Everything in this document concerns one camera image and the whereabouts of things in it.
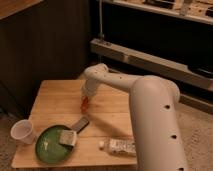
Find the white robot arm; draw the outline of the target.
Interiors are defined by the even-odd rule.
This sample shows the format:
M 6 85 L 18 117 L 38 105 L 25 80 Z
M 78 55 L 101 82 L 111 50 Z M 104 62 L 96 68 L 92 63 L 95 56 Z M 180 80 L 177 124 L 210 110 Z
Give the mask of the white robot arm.
M 103 64 L 84 70 L 82 93 L 92 98 L 100 84 L 129 94 L 129 110 L 136 145 L 138 171 L 189 171 L 175 105 L 178 86 L 154 75 L 111 73 Z

